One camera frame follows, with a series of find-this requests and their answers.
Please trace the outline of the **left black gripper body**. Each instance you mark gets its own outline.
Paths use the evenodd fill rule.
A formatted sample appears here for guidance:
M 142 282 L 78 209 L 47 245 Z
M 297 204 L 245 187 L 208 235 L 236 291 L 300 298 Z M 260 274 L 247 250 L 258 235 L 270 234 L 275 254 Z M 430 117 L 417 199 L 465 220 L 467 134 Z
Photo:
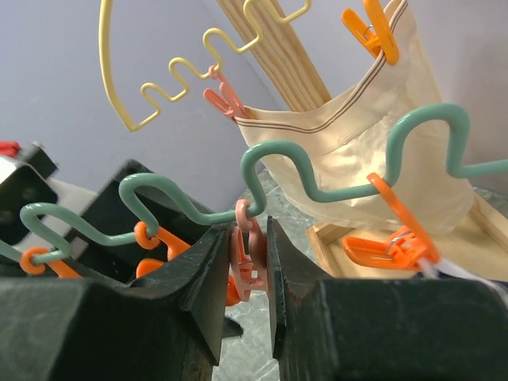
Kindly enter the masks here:
M 21 208 L 29 203 L 57 203 L 57 193 L 30 164 L 1 155 L 1 240 L 16 245 L 29 230 L 21 222 Z

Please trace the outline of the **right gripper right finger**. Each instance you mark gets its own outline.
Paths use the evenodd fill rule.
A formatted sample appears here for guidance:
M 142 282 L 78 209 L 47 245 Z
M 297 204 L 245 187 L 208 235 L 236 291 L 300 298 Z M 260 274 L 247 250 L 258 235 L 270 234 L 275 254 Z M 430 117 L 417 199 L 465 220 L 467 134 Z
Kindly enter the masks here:
M 507 308 L 465 279 L 335 279 L 267 221 L 273 356 L 283 380 L 504 380 Z

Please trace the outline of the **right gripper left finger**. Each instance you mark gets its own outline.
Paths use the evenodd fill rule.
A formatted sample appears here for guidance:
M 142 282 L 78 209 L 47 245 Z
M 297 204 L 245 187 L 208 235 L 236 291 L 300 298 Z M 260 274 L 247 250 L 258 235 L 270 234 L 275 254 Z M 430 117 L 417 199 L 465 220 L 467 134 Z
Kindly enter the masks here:
M 4 380 L 209 380 L 221 352 L 228 225 L 121 284 L 1 281 Z

